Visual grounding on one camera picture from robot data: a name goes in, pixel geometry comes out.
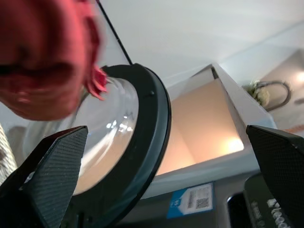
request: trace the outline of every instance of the clear glass bowl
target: clear glass bowl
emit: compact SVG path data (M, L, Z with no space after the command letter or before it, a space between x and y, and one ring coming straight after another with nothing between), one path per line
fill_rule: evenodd
M87 92L78 110L69 117L51 122L33 121L27 127L23 142L24 159L46 136L86 125L89 133L78 183L74 194L82 193L99 181L123 155L135 129L138 116L138 96L135 88L124 79L108 77L104 101Z

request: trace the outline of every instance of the beige wall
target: beige wall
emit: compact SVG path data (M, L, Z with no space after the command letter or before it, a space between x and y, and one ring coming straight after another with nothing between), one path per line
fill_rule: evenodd
M172 101L171 135L158 174L243 149L225 95L217 79Z

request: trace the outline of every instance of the barcode label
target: barcode label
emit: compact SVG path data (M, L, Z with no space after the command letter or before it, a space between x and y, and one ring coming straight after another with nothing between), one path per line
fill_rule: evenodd
M193 201L194 201L194 192L191 191L190 195L189 195L188 208L192 208L193 207Z
M209 198L202 198L196 201L196 209L208 208L209 207Z
M175 191L167 218L213 210L213 183Z

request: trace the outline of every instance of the warm light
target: warm light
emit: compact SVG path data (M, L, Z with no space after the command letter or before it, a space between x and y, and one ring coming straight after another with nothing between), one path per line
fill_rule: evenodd
M244 145L240 139L231 139L228 142L229 152L237 152L244 149Z
M297 79L298 79L300 82L304 82L304 72L300 72L300 73L298 74Z

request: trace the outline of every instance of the curved handle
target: curved handle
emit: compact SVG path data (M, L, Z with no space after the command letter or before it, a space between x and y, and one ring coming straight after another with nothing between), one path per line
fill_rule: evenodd
M267 112L275 110L277 108L280 108L280 107L286 105L291 99L291 89L286 82L282 82L282 81L259 82L257 84L257 88L263 88L263 87L266 87L266 86L269 86L269 85L281 85L281 86L283 86L287 90L287 97L282 103L274 105L270 108L266 108L265 110Z

